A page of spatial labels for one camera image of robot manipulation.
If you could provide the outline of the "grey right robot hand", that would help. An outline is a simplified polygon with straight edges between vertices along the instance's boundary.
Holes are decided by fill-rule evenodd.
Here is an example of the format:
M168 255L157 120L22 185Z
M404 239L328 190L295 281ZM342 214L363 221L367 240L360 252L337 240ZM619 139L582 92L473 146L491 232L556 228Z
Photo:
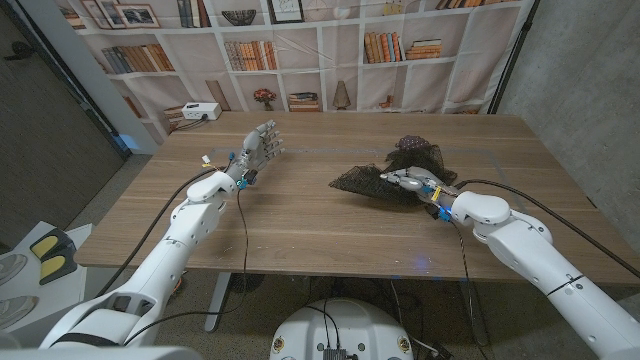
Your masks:
M382 173L380 178L415 192L421 201L439 207L450 208L460 194L456 188L446 185L432 172L420 167Z

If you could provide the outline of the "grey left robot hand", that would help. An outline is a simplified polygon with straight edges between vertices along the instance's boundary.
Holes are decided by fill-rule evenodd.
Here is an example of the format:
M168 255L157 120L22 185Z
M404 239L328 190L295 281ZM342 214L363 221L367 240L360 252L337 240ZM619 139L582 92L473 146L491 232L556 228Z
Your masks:
M276 122L269 120L252 130L243 141L241 154L230 163L225 173L236 182L253 185L268 162L285 151L275 126Z

